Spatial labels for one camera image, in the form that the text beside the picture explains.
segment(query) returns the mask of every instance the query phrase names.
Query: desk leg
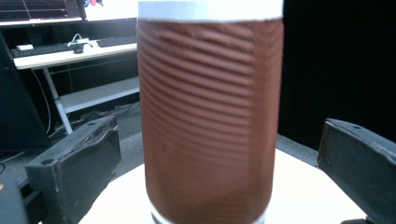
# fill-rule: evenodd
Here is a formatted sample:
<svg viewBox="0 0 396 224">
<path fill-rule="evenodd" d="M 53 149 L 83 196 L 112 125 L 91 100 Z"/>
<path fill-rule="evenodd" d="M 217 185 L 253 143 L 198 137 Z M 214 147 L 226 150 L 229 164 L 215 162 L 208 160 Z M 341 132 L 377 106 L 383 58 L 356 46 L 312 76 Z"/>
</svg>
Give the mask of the desk leg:
<svg viewBox="0 0 396 224">
<path fill-rule="evenodd" d="M 52 93 L 53 101 L 56 104 L 56 108 L 58 109 L 59 115 L 61 116 L 62 122 L 64 123 L 64 127 L 66 128 L 67 133 L 72 133 L 72 126 L 70 125 L 69 118 L 64 112 L 64 105 L 62 104 L 61 98 L 58 95 L 58 92 L 55 89 L 55 85 L 53 84 L 52 77 L 50 76 L 50 71 L 48 68 L 43 68 L 44 75 L 46 76 L 46 80 L 49 83 L 49 89 Z"/>
</svg>

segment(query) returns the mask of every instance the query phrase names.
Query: cylinder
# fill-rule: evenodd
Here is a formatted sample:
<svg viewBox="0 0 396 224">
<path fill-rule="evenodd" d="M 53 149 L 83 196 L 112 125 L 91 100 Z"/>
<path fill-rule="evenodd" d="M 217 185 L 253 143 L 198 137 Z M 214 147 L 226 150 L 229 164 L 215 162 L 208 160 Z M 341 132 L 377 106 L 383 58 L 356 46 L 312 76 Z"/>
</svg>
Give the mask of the cylinder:
<svg viewBox="0 0 396 224">
<path fill-rule="evenodd" d="M 282 1 L 140 1 L 154 223 L 263 223 L 273 186 Z"/>
</svg>

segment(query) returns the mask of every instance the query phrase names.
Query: table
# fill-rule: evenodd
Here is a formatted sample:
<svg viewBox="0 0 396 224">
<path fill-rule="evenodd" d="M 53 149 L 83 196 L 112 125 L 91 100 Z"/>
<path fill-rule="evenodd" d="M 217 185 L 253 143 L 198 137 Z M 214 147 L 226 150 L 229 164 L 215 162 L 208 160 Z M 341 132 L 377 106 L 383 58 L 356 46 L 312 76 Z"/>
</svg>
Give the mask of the table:
<svg viewBox="0 0 396 224">
<path fill-rule="evenodd" d="M 144 164 L 109 183 L 80 224 L 150 223 Z M 319 169 L 276 150 L 265 224 L 340 224 L 364 212 Z"/>
<path fill-rule="evenodd" d="M 139 79 L 138 77 L 133 77 L 123 81 L 60 96 L 52 81 L 49 70 L 50 67 L 128 54 L 137 51 L 137 44 L 100 48 L 97 46 L 96 41 L 90 41 L 89 43 L 92 47 L 86 45 L 84 52 L 80 54 L 75 54 L 73 51 L 65 51 L 14 59 L 15 66 L 19 70 L 41 69 L 43 71 L 67 133 L 73 132 L 66 115 L 67 113 L 139 92 Z"/>
</svg>

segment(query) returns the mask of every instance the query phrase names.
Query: black keyboard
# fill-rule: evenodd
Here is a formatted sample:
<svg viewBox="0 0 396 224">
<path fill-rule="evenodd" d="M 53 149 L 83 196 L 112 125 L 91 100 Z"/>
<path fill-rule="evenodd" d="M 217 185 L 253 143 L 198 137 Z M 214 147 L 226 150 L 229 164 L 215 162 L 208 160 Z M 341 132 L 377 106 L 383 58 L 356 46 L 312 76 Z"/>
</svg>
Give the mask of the black keyboard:
<svg viewBox="0 0 396 224">
<path fill-rule="evenodd" d="M 118 45 L 134 44 L 137 42 L 136 36 L 125 36 L 125 37 L 112 37 L 106 39 L 100 39 L 96 41 L 98 46 L 101 48 L 112 47 Z"/>
<path fill-rule="evenodd" d="M 21 58 L 21 57 L 40 55 L 40 54 L 63 52 L 68 50 L 74 50 L 76 48 L 79 48 L 77 44 L 70 46 L 67 46 L 67 44 L 57 44 L 57 45 L 34 47 L 33 49 L 25 49 L 25 50 L 12 49 L 11 54 L 14 58 Z"/>
</svg>

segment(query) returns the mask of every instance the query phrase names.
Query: monitor screen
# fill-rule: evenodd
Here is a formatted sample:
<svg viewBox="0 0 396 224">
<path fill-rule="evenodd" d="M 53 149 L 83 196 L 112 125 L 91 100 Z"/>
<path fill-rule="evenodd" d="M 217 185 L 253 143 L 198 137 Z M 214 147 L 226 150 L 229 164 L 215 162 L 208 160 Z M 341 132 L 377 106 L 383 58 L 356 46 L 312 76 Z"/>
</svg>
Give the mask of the monitor screen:
<svg viewBox="0 0 396 224">
<path fill-rule="evenodd" d="M 0 26 L 81 21 L 77 0 L 1 0 Z"/>
<path fill-rule="evenodd" d="M 83 0 L 87 21 L 137 17 L 137 0 Z"/>
</svg>

